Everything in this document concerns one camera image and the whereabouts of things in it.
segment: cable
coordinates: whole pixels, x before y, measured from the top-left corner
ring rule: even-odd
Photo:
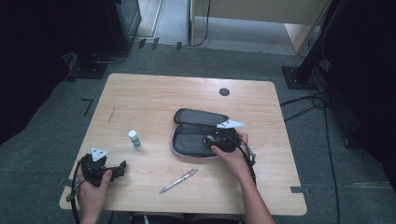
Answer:
[[[304,96],[304,97],[297,98],[297,99],[294,99],[294,100],[289,100],[289,101],[287,101],[287,102],[284,102],[284,103],[280,104],[280,106],[292,104],[292,103],[295,103],[295,102],[298,102],[298,101],[301,101],[301,100],[311,100],[313,106],[310,107],[310,108],[308,108],[308,109],[306,109],[306,110],[303,110],[303,111],[301,111],[301,112],[299,112],[299,113],[297,113],[297,114],[295,114],[295,115],[293,115],[293,116],[291,116],[291,117],[289,117],[289,118],[287,118],[287,119],[284,119],[284,121],[288,121],[288,120],[297,118],[297,117],[299,117],[300,115],[302,115],[302,114],[304,114],[304,113],[310,111],[310,110],[313,109],[313,108],[324,108],[324,106],[325,106],[325,105],[327,104],[327,102],[328,102],[328,98],[327,98],[327,96],[326,96],[326,93],[323,92],[323,91],[321,91],[321,92],[318,92],[318,93],[316,93],[316,94],[314,94],[314,95]]]
[[[329,86],[329,83],[325,80],[325,76],[324,74],[328,74],[330,68],[331,68],[331,64],[329,63],[329,61],[331,61],[330,59],[323,59],[323,63],[320,63],[321,59],[317,60],[314,63],[314,66],[312,66],[312,76],[316,79],[317,83],[319,83],[322,87],[327,88]],[[328,62],[328,66],[326,66],[325,68],[322,68],[320,65],[324,64],[324,62]]]
[[[78,212],[77,212],[77,208],[76,208],[76,192],[77,192],[77,188],[83,183],[79,184],[76,189],[74,189],[74,186],[76,185],[76,179],[77,179],[77,172],[78,172],[78,168],[81,165],[81,160],[78,161],[77,166],[76,166],[76,170],[73,174],[73,180],[72,180],[72,192],[66,197],[66,200],[68,202],[70,202],[72,204],[72,211],[73,211],[73,217],[76,221],[76,223],[79,223],[79,217],[78,217]]]
[[[113,222],[113,217],[114,217],[114,211],[112,211],[110,214],[110,219],[108,221],[108,224],[111,224]]]
[[[334,171],[334,164],[332,162],[332,150],[331,150],[331,145],[330,145],[330,135],[329,135],[329,122],[327,121],[327,113],[326,113],[326,106],[323,108],[323,114],[324,114],[324,123],[326,126],[326,139],[327,139],[327,149],[329,152],[329,159],[330,159],[330,166],[332,168],[332,182],[334,183],[334,191],[335,191],[335,206],[337,207],[337,223],[341,223],[341,218],[340,218],[340,199],[338,196],[338,185],[337,185],[337,178],[335,177],[335,171]]]
[[[281,106],[282,105],[288,105],[288,104],[292,104],[292,103],[295,103],[295,102],[298,102],[298,101],[301,101],[301,100],[304,100],[304,99],[311,99],[312,100],[312,104],[314,106],[312,106],[311,108],[308,108],[308,109],[306,109],[306,110],[304,110],[304,111],[292,116],[289,119],[296,118],[296,117],[302,115],[303,113],[305,113],[305,112],[307,112],[307,111],[309,111],[309,110],[311,110],[312,108],[315,108],[315,107],[323,108],[323,116],[324,116],[325,128],[326,128],[327,149],[328,149],[328,153],[329,153],[330,166],[331,166],[331,169],[332,169],[332,181],[333,181],[333,184],[334,184],[335,204],[336,204],[336,210],[337,210],[337,223],[339,224],[339,223],[341,223],[341,218],[340,218],[340,200],[339,200],[339,195],[338,195],[337,178],[335,176],[334,163],[333,163],[333,160],[332,160],[332,148],[331,148],[331,144],[330,144],[329,122],[328,122],[328,119],[327,119],[327,112],[326,112],[327,104],[328,104],[328,98],[326,96],[326,92],[318,92],[318,93],[316,93],[314,95],[311,95],[311,96],[304,96],[304,97],[297,98],[297,99],[294,99],[294,100],[289,100],[289,101],[287,101],[285,103],[282,103],[280,105]]]
[[[326,29],[324,30],[324,33],[323,33],[322,46],[321,46],[321,51],[322,51],[321,53],[322,53],[323,61],[324,61],[324,59],[326,58],[325,55],[324,55],[324,40],[326,39],[326,34],[327,34],[327,32],[329,31],[329,26],[332,24],[332,19],[334,19],[334,15],[337,13],[337,11],[338,11],[338,9],[340,8],[342,2],[343,2],[343,1],[341,0],[341,1],[338,3],[338,6],[337,6],[337,8],[335,9],[334,13],[332,14],[332,17],[330,18],[329,23],[327,23],[327,27],[326,27]]]
[[[251,150],[250,146],[244,140],[242,140],[242,138],[240,140],[247,147],[247,152],[248,152],[249,156],[251,157],[251,159],[249,159],[249,161],[250,161],[251,165],[253,166],[254,164],[256,164],[256,154],[253,153],[253,150]]]
[[[193,47],[200,47],[202,44],[204,44],[204,42],[205,42],[206,39],[207,39],[207,34],[209,33],[209,12],[210,12],[210,3],[211,3],[211,0],[209,0],[209,5],[207,6],[206,24],[204,23],[204,27],[205,27],[205,29],[206,29],[205,38],[204,38],[204,40],[203,40],[201,43],[199,43],[199,44],[197,44],[197,45],[193,45]]]
[[[250,158],[249,158],[249,156],[247,155],[247,153],[246,153],[240,146],[238,146],[238,144],[236,143],[235,140],[233,140],[229,135],[227,135],[227,134],[225,134],[225,133],[222,133],[222,135],[224,135],[226,138],[228,138],[229,140],[231,140],[231,141],[236,145],[236,147],[242,152],[242,155],[244,156],[245,162],[247,163],[247,167],[248,167],[248,169],[249,169],[249,171],[250,171],[251,178],[253,178],[254,183],[257,184],[257,183],[256,183],[256,173],[254,172],[254,169],[253,169],[253,164],[254,164],[253,161],[250,160]],[[247,148],[248,148],[248,144],[246,144],[246,142],[244,142],[244,140],[242,140],[242,139],[240,139],[240,140],[241,140],[242,143],[244,143],[245,146],[247,146]],[[254,158],[256,158],[256,155],[255,155],[255,154],[253,154],[253,155],[251,155],[251,156],[252,156],[253,160],[254,160]]]
[[[126,53],[123,53],[122,56],[120,58],[118,58],[116,61],[109,61],[109,62],[101,62],[101,61],[96,61],[94,60],[95,63],[117,63],[119,61],[121,61],[124,57],[125,57]]]

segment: pen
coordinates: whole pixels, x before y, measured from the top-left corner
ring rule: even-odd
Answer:
[[[183,182],[184,180],[186,180],[187,178],[189,178],[192,175],[195,175],[195,173],[198,172],[198,169],[192,169],[190,170],[188,173],[184,174],[181,178],[179,178],[178,180],[166,185],[165,187],[163,187],[163,189],[160,190],[160,193],[164,193],[166,191],[168,191],[169,189],[171,189],[172,187],[180,184],[181,182]]]

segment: gray carpet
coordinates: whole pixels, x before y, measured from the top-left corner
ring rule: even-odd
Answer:
[[[73,223],[59,207],[106,79],[111,73],[267,80],[276,84],[280,102],[316,91],[290,91],[280,66],[299,66],[304,58],[217,49],[150,45],[134,47],[119,63],[109,64],[103,79],[62,82],[24,131],[0,146],[0,223]],[[89,102],[81,99],[93,99]],[[301,101],[282,107],[288,118],[308,107]],[[396,223],[396,195],[381,164],[364,150],[345,148],[331,108],[326,110],[341,223]],[[302,217],[275,216],[278,223],[337,223],[336,197],[327,148],[323,109],[286,122],[308,211]],[[116,212],[113,223],[129,223]],[[101,223],[107,223],[105,212]]]

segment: table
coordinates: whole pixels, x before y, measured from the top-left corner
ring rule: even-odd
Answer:
[[[189,38],[192,45],[195,17],[206,17],[209,1],[190,2]],[[300,53],[315,28],[325,18],[330,2],[331,0],[216,0],[211,1],[209,17],[285,23],[291,44],[295,52]]]
[[[219,94],[227,88],[228,96]],[[107,167],[127,161],[125,176],[110,184],[106,210],[208,214],[243,214],[241,189],[219,158],[191,159],[171,150],[180,108],[227,115],[246,123],[239,131],[249,134],[257,154],[257,186],[273,215],[301,216],[306,212],[276,88],[272,82],[200,77],[164,77],[112,74],[103,90],[77,161],[91,147],[107,150]],[[142,147],[135,149],[128,132],[137,130]],[[165,185],[190,169],[198,173],[160,194]],[[64,188],[63,209],[70,192]]]

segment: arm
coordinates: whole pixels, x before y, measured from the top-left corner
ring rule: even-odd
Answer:
[[[108,183],[110,182],[112,171],[107,170],[102,178],[99,188],[85,181],[81,167],[78,169],[78,203],[82,211],[81,224],[95,224],[105,207]]]
[[[240,132],[238,132],[238,134],[247,144],[248,134]],[[246,146],[242,145],[241,148],[248,154]],[[237,149],[232,153],[227,153],[223,152],[218,147],[212,147],[212,150],[227,163],[228,167],[236,176],[239,184],[241,185],[247,224],[275,223],[272,215],[265,205],[264,200],[262,199],[262,196],[254,184],[253,179],[250,176],[250,171],[242,155],[242,152]]]

